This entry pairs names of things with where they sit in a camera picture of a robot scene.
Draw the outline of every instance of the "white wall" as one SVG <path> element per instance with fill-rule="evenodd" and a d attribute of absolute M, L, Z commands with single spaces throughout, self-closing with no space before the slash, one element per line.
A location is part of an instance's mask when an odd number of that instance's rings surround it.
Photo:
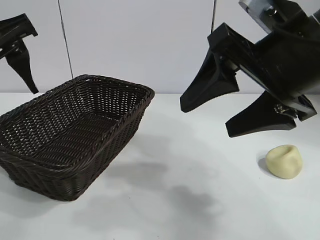
<path fill-rule="evenodd" d="M 298 0 L 308 14 L 319 0 Z M 111 76 L 148 85 L 158 93 L 182 93 L 208 50 L 213 0 L 60 0 L 73 73 Z M 28 37 L 34 81 L 41 91 L 70 79 L 57 0 L 13 0 L 1 4 L 0 18 L 26 13 L 37 37 Z M 238 5 L 218 0 L 215 25 L 226 22 L 252 42 L 266 34 Z M 2 92 L 27 86 L 0 62 Z M 262 91 L 237 75 L 241 93 Z M 320 93 L 320 87 L 312 91 Z"/>
<path fill-rule="evenodd" d="M 23 13 L 26 13 L 38 32 L 38 36 L 28 36 L 24 39 L 38 89 L 43 92 L 71 79 L 57 1 L 1 2 L 0 20 Z M 0 61 L 0 92 L 29 92 L 25 82 L 9 67 L 5 58 Z"/>

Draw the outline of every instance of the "white table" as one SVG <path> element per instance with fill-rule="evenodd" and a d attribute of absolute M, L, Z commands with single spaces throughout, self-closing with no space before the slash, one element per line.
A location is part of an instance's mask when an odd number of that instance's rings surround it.
<path fill-rule="evenodd" d="M 179 95 L 156 95 L 132 141 L 74 202 L 18 187 L 1 169 L 0 239 L 319 239 L 320 116 L 229 138 L 225 122 L 257 97 L 231 94 L 185 114 Z M 31 98 L 1 93 L 0 114 Z M 310 99 L 319 110 L 320 96 Z M 261 160 L 283 144 L 304 158 L 293 180 L 268 174 Z"/>

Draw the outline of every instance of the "dark brown wicker basket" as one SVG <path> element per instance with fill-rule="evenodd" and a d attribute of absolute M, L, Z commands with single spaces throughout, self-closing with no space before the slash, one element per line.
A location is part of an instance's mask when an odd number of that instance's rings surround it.
<path fill-rule="evenodd" d="M 0 166 L 19 186 L 76 200 L 138 130 L 155 93 L 82 75 L 0 117 Z"/>

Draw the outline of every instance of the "basket rim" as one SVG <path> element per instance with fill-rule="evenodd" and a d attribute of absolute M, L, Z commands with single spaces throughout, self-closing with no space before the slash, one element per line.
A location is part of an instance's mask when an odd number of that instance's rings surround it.
<path fill-rule="evenodd" d="M 51 97 L 52 95 L 56 95 L 59 92 L 63 91 L 65 88 L 68 88 L 70 85 L 73 85 L 77 82 L 87 81 L 87 80 L 112 80 L 115 82 L 118 82 L 120 84 L 126 84 L 129 86 L 134 86 L 135 88 L 142 88 L 146 91 L 145 96 L 141 99 L 141 101 L 135 105 L 132 109 L 130 109 L 126 114 L 122 115 L 119 120 L 116 122 L 115 125 L 113 125 L 109 131 L 105 132 L 100 138 L 98 138 L 96 141 L 92 142 L 92 147 L 88 151 L 85 152 L 77 161 L 77 164 L 61 168 L 61 169 L 52 169 L 45 166 L 41 166 L 36 164 L 33 161 L 32 157 L 19 154 L 17 152 L 14 152 L 10 149 L 7 149 L 3 146 L 0 146 L 0 154 L 1 154 L 1 160 L 5 162 L 9 162 L 11 164 L 23 167 L 25 169 L 28 169 L 32 172 L 37 172 L 37 174 L 46 176 L 46 177 L 54 177 L 54 178 L 67 178 L 70 177 L 73 174 L 76 174 L 77 172 L 82 171 L 85 169 L 95 158 L 97 154 L 101 152 L 101 150 L 110 142 L 113 140 L 113 138 L 117 135 L 119 131 L 121 131 L 124 127 L 126 127 L 127 124 L 129 124 L 135 116 L 137 116 L 139 113 L 144 111 L 146 107 L 150 104 L 151 100 L 155 96 L 154 90 L 152 90 L 150 87 L 133 83 L 125 80 L 120 80 L 113 77 L 107 77 L 107 76 L 101 76 L 101 75 L 89 75 L 84 74 L 75 77 L 74 79 L 71 79 L 51 90 L 48 90 L 44 94 L 10 110 L 9 112 L 3 114 L 0 116 L 0 125 L 3 121 L 6 121 L 12 117 L 14 117 L 17 113 L 20 113 L 24 110 L 27 110 L 28 108 L 31 108 L 35 106 L 39 101 Z"/>

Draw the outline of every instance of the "play dough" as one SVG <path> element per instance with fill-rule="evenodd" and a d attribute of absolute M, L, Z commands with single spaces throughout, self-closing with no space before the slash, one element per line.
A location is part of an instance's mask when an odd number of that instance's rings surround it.
<path fill-rule="evenodd" d="M 275 176 L 282 179 L 293 179 L 302 170 L 303 160 L 294 145 L 276 147 L 266 155 L 266 166 Z"/>

